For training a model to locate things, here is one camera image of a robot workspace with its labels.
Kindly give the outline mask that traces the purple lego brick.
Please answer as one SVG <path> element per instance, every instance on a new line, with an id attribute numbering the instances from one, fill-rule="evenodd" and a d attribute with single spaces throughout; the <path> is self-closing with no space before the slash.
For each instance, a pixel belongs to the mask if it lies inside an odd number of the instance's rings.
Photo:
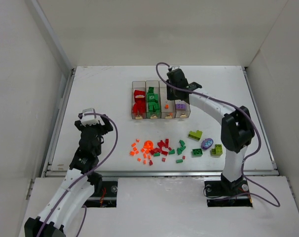
<path id="1" fill-rule="evenodd" d="M 175 108 L 177 111 L 185 111 L 187 109 L 186 104 L 176 103 Z"/>

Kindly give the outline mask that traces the tall green lego stack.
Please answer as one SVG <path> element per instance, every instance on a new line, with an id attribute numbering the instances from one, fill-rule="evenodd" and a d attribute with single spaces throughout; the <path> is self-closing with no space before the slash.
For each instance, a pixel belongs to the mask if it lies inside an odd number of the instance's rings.
<path id="1" fill-rule="evenodd" d="M 148 93 L 154 93 L 154 87 L 149 87 Z"/>

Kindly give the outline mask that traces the red flower lego piece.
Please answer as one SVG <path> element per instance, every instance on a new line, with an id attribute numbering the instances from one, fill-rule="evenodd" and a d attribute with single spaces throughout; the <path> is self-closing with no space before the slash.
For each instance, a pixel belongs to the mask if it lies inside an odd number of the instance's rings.
<path id="1" fill-rule="evenodd" d="M 134 101 L 145 101 L 146 100 L 146 92 L 142 90 L 134 90 L 133 92 Z"/>

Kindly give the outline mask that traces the lime green stepped brick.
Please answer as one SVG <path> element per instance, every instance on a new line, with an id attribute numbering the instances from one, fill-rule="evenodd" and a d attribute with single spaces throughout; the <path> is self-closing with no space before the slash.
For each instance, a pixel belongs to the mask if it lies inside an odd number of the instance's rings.
<path id="1" fill-rule="evenodd" d="M 188 133 L 188 137 L 195 140 L 195 141 L 199 141 L 202 137 L 203 132 L 200 130 L 196 130 L 196 131 L 190 131 Z"/>

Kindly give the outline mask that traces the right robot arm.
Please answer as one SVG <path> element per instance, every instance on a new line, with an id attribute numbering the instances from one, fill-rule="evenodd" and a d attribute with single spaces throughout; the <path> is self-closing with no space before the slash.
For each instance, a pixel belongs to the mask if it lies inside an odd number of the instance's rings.
<path id="1" fill-rule="evenodd" d="M 221 142 L 226 149 L 221 183 L 226 190 L 236 189 L 243 180 L 243 159 L 255 135 L 249 110 L 216 99 L 195 82 L 188 83 L 180 68 L 169 68 L 167 77 L 168 100 L 183 100 L 201 109 L 221 125 Z"/>

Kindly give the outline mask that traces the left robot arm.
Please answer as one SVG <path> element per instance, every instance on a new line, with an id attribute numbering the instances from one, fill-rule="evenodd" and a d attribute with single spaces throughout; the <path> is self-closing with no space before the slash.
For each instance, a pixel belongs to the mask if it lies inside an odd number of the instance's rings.
<path id="1" fill-rule="evenodd" d="M 64 237 L 84 203 L 102 187 L 102 175 L 95 172 L 102 153 L 104 135 L 117 131 L 106 115 L 93 108 L 83 110 L 75 121 L 80 131 L 78 148 L 58 190 L 36 218 L 24 225 L 27 237 Z"/>

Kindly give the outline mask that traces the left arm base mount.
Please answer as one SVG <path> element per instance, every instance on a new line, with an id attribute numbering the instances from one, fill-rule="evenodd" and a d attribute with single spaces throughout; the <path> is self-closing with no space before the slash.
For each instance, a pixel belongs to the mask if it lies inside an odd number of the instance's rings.
<path id="1" fill-rule="evenodd" d="M 84 203 L 87 208 L 114 208 L 117 205 L 118 181 L 103 181 L 102 187 Z"/>

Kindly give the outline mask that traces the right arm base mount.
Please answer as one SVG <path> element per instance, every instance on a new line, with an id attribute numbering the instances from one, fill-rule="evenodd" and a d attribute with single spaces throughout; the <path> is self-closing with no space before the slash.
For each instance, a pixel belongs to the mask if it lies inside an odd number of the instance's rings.
<path id="1" fill-rule="evenodd" d="M 232 190 L 226 190 L 220 180 L 205 180 L 204 185 L 208 207 L 253 207 L 246 180 Z"/>

